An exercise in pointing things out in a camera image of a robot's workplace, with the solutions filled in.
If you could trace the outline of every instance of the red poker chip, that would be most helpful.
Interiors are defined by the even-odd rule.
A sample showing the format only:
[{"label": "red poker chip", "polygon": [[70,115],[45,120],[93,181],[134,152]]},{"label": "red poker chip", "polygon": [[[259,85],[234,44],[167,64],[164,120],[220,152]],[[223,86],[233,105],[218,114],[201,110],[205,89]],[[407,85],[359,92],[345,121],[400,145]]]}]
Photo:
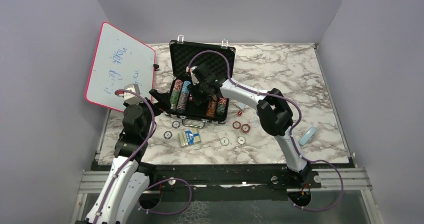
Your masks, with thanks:
[{"label": "red poker chip", "polygon": [[244,132],[244,133],[248,133],[248,132],[250,132],[250,130],[251,130],[251,126],[249,124],[243,124],[241,126],[241,131]]},{"label": "red poker chip", "polygon": [[232,127],[234,129],[239,129],[242,126],[242,124],[239,121],[235,121],[232,123]]}]

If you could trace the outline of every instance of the poker chip case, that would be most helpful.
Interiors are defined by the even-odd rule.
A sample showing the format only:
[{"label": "poker chip case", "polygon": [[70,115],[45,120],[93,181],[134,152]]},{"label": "poker chip case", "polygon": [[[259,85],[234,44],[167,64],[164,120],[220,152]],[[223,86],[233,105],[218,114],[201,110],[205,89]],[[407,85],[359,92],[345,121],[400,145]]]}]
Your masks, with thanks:
[{"label": "poker chip case", "polygon": [[[177,80],[181,80],[183,83],[185,81],[192,81],[191,77],[186,73],[185,70],[189,65],[188,63],[191,61],[191,59],[196,54],[205,50],[213,50],[223,54],[228,59],[230,65],[229,73],[230,76],[232,76],[232,70],[234,68],[234,59],[236,57],[236,49],[234,47],[228,47],[227,45],[227,40],[223,40],[222,45],[187,42],[184,41],[184,37],[182,35],[179,35],[177,40],[171,40],[171,42],[169,43],[169,51],[171,55],[171,63],[173,70],[172,73],[174,76],[174,80],[172,81],[172,85],[170,87],[170,96],[172,97],[174,86],[178,85],[178,87],[175,87],[176,89],[178,89],[181,85],[180,81],[178,81],[176,84]],[[206,64],[208,68],[210,68],[210,70],[216,75],[221,75],[223,77],[227,76],[227,64],[221,56],[215,53],[204,53],[194,60],[192,66],[199,66],[203,63]],[[167,114],[169,114],[171,117],[181,118],[183,124],[185,119],[202,121],[203,126],[206,122],[223,124],[227,121],[228,106],[230,103],[229,101],[230,100],[227,99],[227,102],[225,104],[225,111],[223,112],[223,114],[221,114],[221,112],[215,111],[214,117],[210,117],[210,115],[208,117],[207,111],[208,106],[210,107],[209,103],[205,102],[197,106],[189,95],[183,112],[181,112],[181,107],[179,107],[180,112],[177,112],[176,110],[170,110],[167,112]]]}]

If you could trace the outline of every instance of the marble surface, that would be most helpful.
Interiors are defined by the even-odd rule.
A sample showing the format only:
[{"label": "marble surface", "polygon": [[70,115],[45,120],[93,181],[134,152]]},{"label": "marble surface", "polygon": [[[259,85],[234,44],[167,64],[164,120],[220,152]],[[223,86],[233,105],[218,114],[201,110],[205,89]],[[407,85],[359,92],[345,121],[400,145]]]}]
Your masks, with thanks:
[{"label": "marble surface", "polygon": [[[300,139],[311,127],[317,127],[310,141],[302,147],[308,159],[325,159],[332,163],[347,163],[348,152],[342,141],[336,117],[333,112],[324,79],[320,71],[312,44],[246,44],[236,47],[233,78],[243,84],[271,90],[279,89],[287,98],[295,101],[302,110],[302,121],[294,130]],[[151,45],[156,50],[156,63],[160,70],[155,73],[154,86],[159,92],[168,92],[173,80],[171,57],[168,44]],[[143,157],[144,162],[153,164],[265,164],[285,163],[286,159],[274,137],[260,126],[252,127],[248,134],[232,128],[233,121],[249,123],[257,117],[256,112],[247,107],[241,117],[238,109],[230,102],[226,124],[208,123],[200,129],[202,143],[181,148],[178,133],[190,129],[181,125],[172,127],[174,118],[160,115],[156,132],[149,140]],[[299,115],[294,112],[293,120]],[[110,165],[114,146],[122,130],[122,113],[111,111],[106,126],[102,150],[98,163]],[[173,136],[167,140],[164,132]],[[237,143],[237,137],[244,136],[246,143]],[[222,137],[230,144],[223,146]]]}]

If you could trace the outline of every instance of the gray wall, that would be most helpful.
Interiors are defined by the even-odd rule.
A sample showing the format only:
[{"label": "gray wall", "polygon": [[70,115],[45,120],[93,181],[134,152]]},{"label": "gray wall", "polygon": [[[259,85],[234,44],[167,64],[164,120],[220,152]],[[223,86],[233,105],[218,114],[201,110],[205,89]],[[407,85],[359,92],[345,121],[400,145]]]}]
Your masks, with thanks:
[{"label": "gray wall", "polygon": [[319,42],[342,0],[98,0],[111,23],[147,43]]},{"label": "gray wall", "polygon": [[0,0],[0,223],[69,223],[106,111],[84,90],[97,0]]},{"label": "gray wall", "polygon": [[423,223],[424,0],[344,0],[319,57],[384,223]]}]

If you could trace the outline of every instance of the whiteboard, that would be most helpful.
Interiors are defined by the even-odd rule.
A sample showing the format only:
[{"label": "whiteboard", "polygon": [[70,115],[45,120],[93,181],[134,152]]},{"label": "whiteboard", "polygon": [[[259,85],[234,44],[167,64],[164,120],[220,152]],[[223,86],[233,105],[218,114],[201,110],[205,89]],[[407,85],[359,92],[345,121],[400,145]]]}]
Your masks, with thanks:
[{"label": "whiteboard", "polygon": [[136,83],[143,97],[150,97],[156,52],[146,44],[104,22],[85,89],[85,99],[123,112],[123,99],[114,92]]}]

